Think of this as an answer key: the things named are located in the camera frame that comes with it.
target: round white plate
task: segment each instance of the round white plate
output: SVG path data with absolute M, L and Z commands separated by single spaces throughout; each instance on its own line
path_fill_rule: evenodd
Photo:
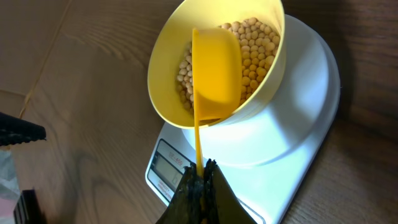
M 284 79 L 272 101 L 253 118 L 200 130 L 203 157 L 225 166 L 255 166 L 282 157 L 311 131 L 328 92 L 329 68 L 314 31 L 285 17 Z M 182 130 L 195 148 L 193 130 Z

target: bowl rim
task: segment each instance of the bowl rim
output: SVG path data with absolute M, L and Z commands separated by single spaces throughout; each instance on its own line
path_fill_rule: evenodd
M 169 22 L 170 18 L 178 11 L 178 9 L 179 9 L 186 1 L 187 1 L 187 0 L 184 0 L 180 5 L 178 5 L 178 7 L 174 10 L 174 12 L 170 15 L 170 17 L 167 19 L 166 23 L 164 24 L 164 26 L 163 26 L 162 29 L 160 30 L 159 35 L 163 32 L 163 29 L 164 29 L 164 27 L 167 25 L 167 23 Z M 280 21 L 280 23 L 282 24 L 282 25 L 281 25 L 281 28 L 282 28 L 282 29 L 281 29 L 281 31 L 280 31 L 280 45 L 278 46 L 278 48 L 279 48 L 279 49 L 282 49 L 283 46 L 284 46 L 284 39 L 285 39 L 285 9 L 284 9 L 284 7 L 283 7 L 283 4 L 282 4 L 282 1 L 281 1 L 281 0 L 278 0 L 278 5 L 279 5 L 279 8 L 282 9 L 282 19 L 281 19 L 281 21 Z M 149 94 L 150 102 L 152 103 L 152 106 L 155 108 L 157 114 L 158 114 L 163 120 L 165 120 L 166 122 L 168 122 L 169 124 L 171 124 L 171 125 L 173 125 L 173 126 L 175 126 L 175 127 L 181 128 L 181 129 L 193 129 L 194 126 L 183 126 L 183 125 L 180 125 L 180 124 L 176 124 L 176 123 L 174 123 L 174 122 L 171 122 L 169 119 L 167 119 L 167 118 L 158 110 L 158 108 L 157 108 L 156 105 L 154 104 L 154 101 L 152 100 L 152 97 L 151 97 L 151 95 L 150 95 L 149 71 L 150 71 L 150 68 L 151 68 L 151 61 L 152 61 L 153 53 L 154 53 L 154 50 L 156 49 L 157 44 L 158 44 L 158 41 L 159 41 L 159 35 L 158 35 L 158 37 L 156 38 L 156 42 L 155 42 L 155 44 L 154 44 L 154 48 L 152 49 L 152 52 L 150 53 L 150 59 L 149 59 L 149 64 L 148 64 L 147 86 L 148 86 L 148 94 Z M 274 59 L 275 62 L 279 59 L 279 56 L 280 56 L 280 50 L 278 50 L 277 53 L 276 53 L 276 55 L 275 55 L 275 59 Z M 271 65 L 271 67 L 270 67 L 269 71 L 267 72 L 267 74 L 268 74 L 268 73 L 272 73 L 272 71 L 274 70 L 274 67 L 275 67 L 274 65 L 275 65 L 275 63 L 273 63 L 273 64 Z M 253 92 L 253 94 L 251 95 L 251 97 L 250 97 L 248 100 L 246 100 L 242 105 L 240 105 L 238 108 L 236 108 L 228 117 L 223 118 L 223 119 L 218 119 L 218 120 L 216 120 L 216 121 L 214 121 L 214 122 L 211 122 L 211 123 L 208 123 L 208 124 L 200 125 L 199 128 L 207 128 L 207 127 L 210 127 L 210 126 L 214 126 L 214 125 L 216 125 L 216 124 L 218 124 L 218 123 L 221 123 L 221 122 L 225 121 L 226 119 L 232 117 L 234 114 L 238 113 L 242 108 L 244 108 L 244 107 L 245 107 L 257 94 L 258 94 L 259 90 L 265 85 L 265 82 L 268 80 L 268 78 L 269 78 L 269 75 L 266 75 L 266 77 L 265 77 L 265 79 L 263 80 L 263 82 L 260 83 L 260 85 L 259 85 L 259 86 L 257 87 L 257 89 Z

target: digital scale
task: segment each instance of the digital scale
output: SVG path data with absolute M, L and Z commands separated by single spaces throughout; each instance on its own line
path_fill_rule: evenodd
M 285 74 L 272 101 L 254 117 L 201 129 L 204 161 L 215 159 L 257 223 L 279 223 L 335 117 L 340 78 L 326 42 L 285 16 Z M 146 170 L 149 187 L 169 205 L 195 159 L 193 130 L 165 123 Z

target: yellow spoon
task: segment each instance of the yellow spoon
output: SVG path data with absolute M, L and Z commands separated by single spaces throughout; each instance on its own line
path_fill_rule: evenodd
M 226 118 L 239 106 L 242 60 L 235 35 L 220 28 L 194 29 L 192 67 L 197 174 L 203 177 L 199 121 Z

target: spoon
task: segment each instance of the spoon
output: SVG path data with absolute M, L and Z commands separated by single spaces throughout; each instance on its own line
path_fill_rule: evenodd
M 203 178 L 199 123 L 227 118 L 239 106 L 242 60 L 235 35 L 221 28 L 193 29 L 192 66 L 197 174 Z

